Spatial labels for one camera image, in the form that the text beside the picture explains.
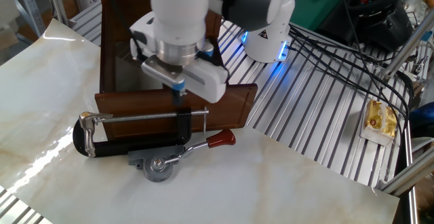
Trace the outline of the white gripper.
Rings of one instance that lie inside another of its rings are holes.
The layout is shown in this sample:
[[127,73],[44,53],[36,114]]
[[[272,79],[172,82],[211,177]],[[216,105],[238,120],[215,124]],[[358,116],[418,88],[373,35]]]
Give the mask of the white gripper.
[[218,102],[226,91],[229,72],[209,61],[205,53],[205,20],[192,24],[163,23],[149,12],[132,26],[132,56],[142,71],[172,89],[177,107],[186,91],[210,103]]

